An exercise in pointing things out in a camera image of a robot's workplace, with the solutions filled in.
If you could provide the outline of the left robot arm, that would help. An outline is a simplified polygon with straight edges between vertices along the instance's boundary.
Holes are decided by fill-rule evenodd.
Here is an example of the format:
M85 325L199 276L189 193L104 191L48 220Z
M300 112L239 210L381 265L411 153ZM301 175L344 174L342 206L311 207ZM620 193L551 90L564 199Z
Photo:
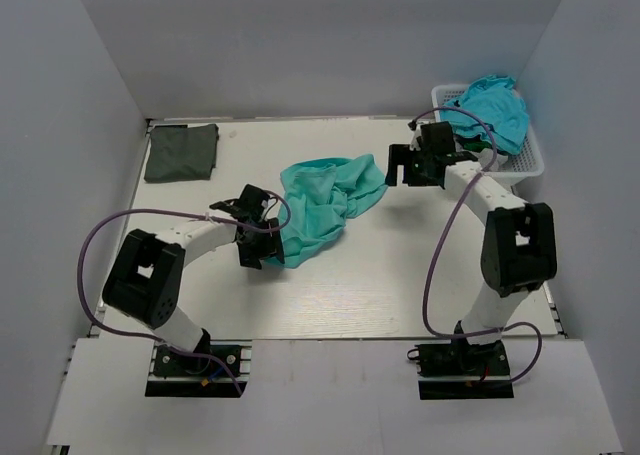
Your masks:
M199 374L211 362L211 337L179 307L184 269L217 248L234 244L240 265L260 269L268 258L284 259L277 218L259 211L229 210L231 219L207 213L168 230L131 231L103 288L110 307L145 326L153 339L177 351L177 362Z

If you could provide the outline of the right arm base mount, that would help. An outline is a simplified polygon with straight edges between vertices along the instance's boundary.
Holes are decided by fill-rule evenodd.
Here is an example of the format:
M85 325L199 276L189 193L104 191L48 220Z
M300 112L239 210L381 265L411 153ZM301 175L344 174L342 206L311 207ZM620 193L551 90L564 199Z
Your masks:
M466 341L416 345L407 352L418 373L423 401L512 399L511 371L504 344Z

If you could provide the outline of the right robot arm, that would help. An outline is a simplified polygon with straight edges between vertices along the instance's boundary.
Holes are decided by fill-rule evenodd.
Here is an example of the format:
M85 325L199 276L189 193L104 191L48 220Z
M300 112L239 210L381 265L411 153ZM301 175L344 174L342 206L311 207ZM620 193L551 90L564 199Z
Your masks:
M545 203L528 203L487 175L467 153L433 155L408 144L389 146L385 183L395 186L398 169L410 187L438 186L457 199L434 252L438 256L455 216L468 207L484 225L480 268L484 279L469 312L450 340L453 365L472 374L488 360L485 345L502 338L520 304L555 277L557 257L553 212Z

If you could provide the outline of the teal t shirt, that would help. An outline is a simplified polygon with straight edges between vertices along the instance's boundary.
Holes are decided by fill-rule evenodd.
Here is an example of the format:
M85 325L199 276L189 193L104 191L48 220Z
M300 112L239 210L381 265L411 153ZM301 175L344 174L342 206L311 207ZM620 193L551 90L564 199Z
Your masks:
M284 260L267 263L288 269L329 249L347 221L371 209L387 190L372 154L300 162L283 170L280 180L288 204L278 214L287 223L281 230Z

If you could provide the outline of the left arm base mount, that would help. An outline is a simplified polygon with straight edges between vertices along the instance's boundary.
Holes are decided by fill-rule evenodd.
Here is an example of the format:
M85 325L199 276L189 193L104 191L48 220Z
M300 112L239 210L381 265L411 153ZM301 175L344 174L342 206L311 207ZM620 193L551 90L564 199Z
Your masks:
M152 352L145 396L148 398L240 398L250 377L250 342L212 342L221 364L178 355L166 346Z

